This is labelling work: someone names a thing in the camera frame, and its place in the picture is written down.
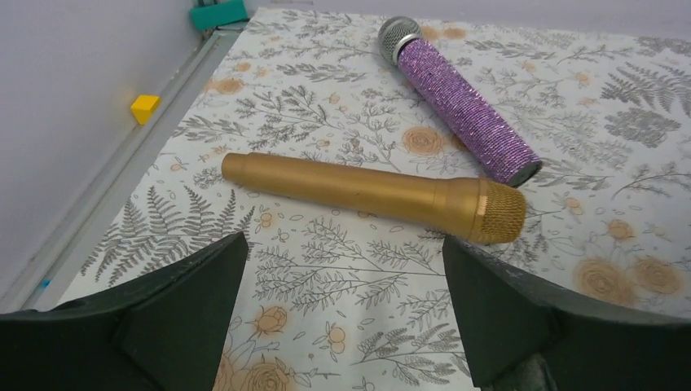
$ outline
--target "tablecloth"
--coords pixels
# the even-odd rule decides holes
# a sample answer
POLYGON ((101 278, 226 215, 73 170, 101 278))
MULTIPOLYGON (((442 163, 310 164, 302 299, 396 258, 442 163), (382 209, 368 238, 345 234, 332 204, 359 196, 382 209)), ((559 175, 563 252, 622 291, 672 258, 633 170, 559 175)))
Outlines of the tablecloth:
MULTIPOLYGON (((243 231, 215 390, 473 389, 442 235, 224 182, 227 152, 434 178, 475 159, 378 54, 385 17, 261 9, 64 300, 243 231)), ((691 317, 691 43, 421 20, 425 38, 544 158, 525 229, 485 246, 591 297, 691 317)))

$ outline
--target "microphone head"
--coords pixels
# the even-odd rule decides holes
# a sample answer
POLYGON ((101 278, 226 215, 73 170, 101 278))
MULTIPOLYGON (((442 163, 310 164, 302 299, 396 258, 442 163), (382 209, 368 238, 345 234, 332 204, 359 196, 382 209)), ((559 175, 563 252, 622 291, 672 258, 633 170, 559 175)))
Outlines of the microphone head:
POLYGON ((519 190, 501 183, 486 181, 484 217, 480 230, 471 233, 475 243, 509 243, 518 239, 526 222, 526 197, 519 190))
POLYGON ((379 29, 379 52, 389 64, 396 66, 405 45, 421 37, 418 23, 406 16, 394 16, 379 29))

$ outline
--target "purple microphone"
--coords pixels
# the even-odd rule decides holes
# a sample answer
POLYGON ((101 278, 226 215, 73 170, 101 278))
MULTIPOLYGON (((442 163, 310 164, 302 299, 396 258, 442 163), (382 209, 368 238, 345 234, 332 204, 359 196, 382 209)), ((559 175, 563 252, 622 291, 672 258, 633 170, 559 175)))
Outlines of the purple microphone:
POLYGON ((379 30, 379 49, 480 160, 496 182, 521 186, 542 161, 429 42, 412 19, 396 16, 379 30))

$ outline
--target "green block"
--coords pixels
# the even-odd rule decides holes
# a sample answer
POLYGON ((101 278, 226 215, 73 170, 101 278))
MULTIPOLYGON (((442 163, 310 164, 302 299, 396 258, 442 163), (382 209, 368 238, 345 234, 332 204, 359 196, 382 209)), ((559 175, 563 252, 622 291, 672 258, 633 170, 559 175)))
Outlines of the green block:
POLYGON ((213 6, 196 7, 190 11, 192 24, 200 31, 247 19, 242 0, 228 0, 213 6))

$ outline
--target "wall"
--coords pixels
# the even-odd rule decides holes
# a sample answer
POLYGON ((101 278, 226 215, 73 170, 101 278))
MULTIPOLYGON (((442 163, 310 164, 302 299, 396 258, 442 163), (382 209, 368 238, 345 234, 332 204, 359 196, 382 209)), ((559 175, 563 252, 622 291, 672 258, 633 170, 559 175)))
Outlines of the wall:
POLYGON ((244 0, 258 6, 409 15, 542 29, 691 38, 689 0, 244 0))
POLYGON ((199 45, 191 5, 0 2, 0 297, 199 45))

